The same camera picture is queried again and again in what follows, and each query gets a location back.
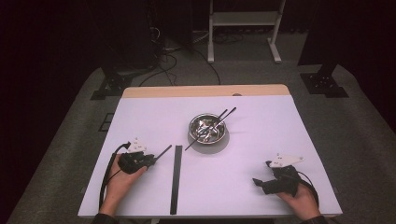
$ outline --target white metal frame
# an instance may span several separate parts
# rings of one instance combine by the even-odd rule
[[[207,44],[207,61],[215,61],[213,50],[213,27],[215,26],[240,26],[240,25],[274,25],[274,31],[270,38],[267,38],[270,50],[273,54],[275,63],[282,63],[275,41],[279,25],[282,20],[283,9],[286,0],[280,3],[279,11],[266,12],[214,12],[213,0],[210,0],[209,11],[209,41]]]

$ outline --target silver bowl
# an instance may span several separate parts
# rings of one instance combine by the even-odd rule
[[[219,116],[213,114],[202,114],[195,117],[189,125],[190,136],[202,144],[217,143],[225,135],[225,122],[219,124]]]

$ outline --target wooden table edge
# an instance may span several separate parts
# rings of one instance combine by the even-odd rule
[[[233,95],[290,95],[283,84],[269,85],[221,85],[221,86],[172,86],[172,87],[130,87],[122,98],[154,97],[205,97]]]

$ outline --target sleeve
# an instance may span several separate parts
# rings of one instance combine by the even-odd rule
[[[120,224],[114,217],[98,213],[91,224]]]
[[[328,224],[328,222],[326,221],[324,216],[318,216],[318,217],[310,218],[302,222],[301,224]]]

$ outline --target dark floor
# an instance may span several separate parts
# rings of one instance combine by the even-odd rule
[[[357,80],[343,67],[333,72],[347,98],[309,94],[300,73],[318,71],[318,66],[297,66],[304,34],[280,34],[276,41],[282,64],[273,62],[262,35],[245,35],[232,45],[215,45],[213,67],[222,85],[285,84],[318,151],[347,223],[396,223],[396,136],[361,91]],[[206,54],[205,44],[196,49]],[[167,77],[159,74],[144,86],[217,85],[212,68],[198,53],[172,53],[177,65]],[[163,58],[163,68],[173,58]],[[134,78],[139,86],[150,74]],[[8,223],[90,223],[77,216],[105,132],[98,132],[107,113],[115,112],[119,96],[92,101],[104,80],[100,68],[93,71]],[[146,220],[123,220],[144,223]],[[298,223],[295,218],[275,223]]]

